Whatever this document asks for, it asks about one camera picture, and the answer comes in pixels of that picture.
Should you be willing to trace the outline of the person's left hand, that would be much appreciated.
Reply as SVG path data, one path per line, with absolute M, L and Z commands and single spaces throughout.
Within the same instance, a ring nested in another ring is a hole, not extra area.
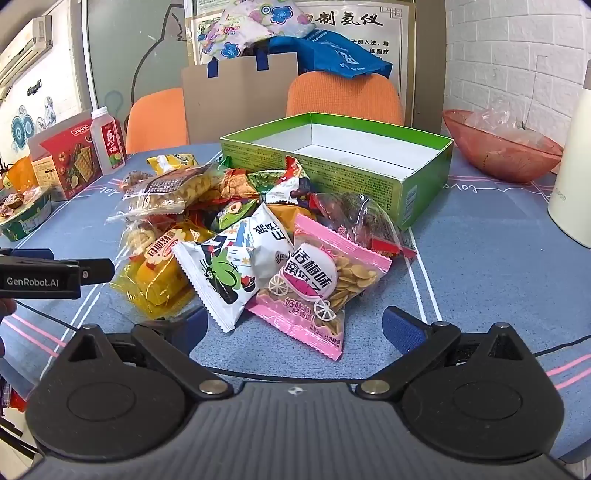
M 2 322 L 6 316 L 10 316 L 13 313 L 15 313 L 16 309 L 17 309 L 17 304 L 13 299 L 1 298 L 0 299 L 0 322 Z

